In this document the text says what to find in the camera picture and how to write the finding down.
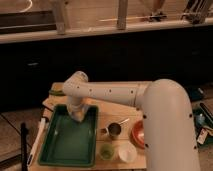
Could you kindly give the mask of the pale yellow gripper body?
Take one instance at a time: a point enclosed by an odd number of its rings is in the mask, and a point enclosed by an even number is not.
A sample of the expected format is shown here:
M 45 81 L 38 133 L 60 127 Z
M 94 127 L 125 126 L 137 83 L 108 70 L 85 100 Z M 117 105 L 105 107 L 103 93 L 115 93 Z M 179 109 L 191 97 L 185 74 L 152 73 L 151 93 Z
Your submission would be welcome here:
M 77 122 L 82 122 L 85 118 L 85 109 L 84 108 L 74 109 L 72 107 L 69 107 L 68 113 L 69 113 L 70 117 Z

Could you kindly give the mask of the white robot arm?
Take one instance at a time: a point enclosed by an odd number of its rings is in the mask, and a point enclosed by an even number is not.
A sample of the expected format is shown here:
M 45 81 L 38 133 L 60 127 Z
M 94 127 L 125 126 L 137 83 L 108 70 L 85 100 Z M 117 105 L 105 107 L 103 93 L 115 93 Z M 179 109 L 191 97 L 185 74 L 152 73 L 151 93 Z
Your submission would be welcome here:
M 201 171 L 191 102 L 179 83 L 170 79 L 90 82 L 77 71 L 64 82 L 63 92 L 73 114 L 84 110 L 85 98 L 140 110 L 147 171 Z

